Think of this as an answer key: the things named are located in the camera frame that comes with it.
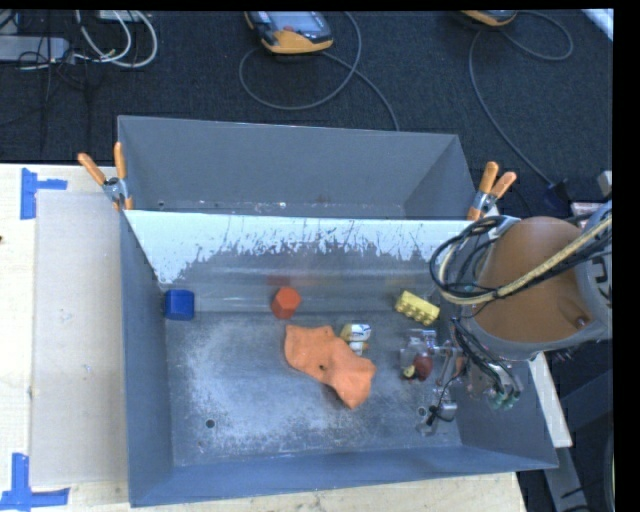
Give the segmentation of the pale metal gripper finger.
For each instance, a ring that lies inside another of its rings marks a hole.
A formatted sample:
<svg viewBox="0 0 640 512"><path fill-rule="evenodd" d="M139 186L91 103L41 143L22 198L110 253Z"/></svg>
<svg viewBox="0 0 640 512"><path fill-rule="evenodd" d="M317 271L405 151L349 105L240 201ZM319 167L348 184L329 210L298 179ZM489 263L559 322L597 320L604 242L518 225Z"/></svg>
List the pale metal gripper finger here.
<svg viewBox="0 0 640 512"><path fill-rule="evenodd" d="M419 421L416 430L423 436L435 435L441 426L448 425L455 420L458 405L453 401L432 404L429 407L418 408Z"/></svg>
<svg viewBox="0 0 640 512"><path fill-rule="evenodd" d="M433 371L435 361L451 356L453 349L438 340L436 330L408 330L399 353L402 371Z"/></svg>

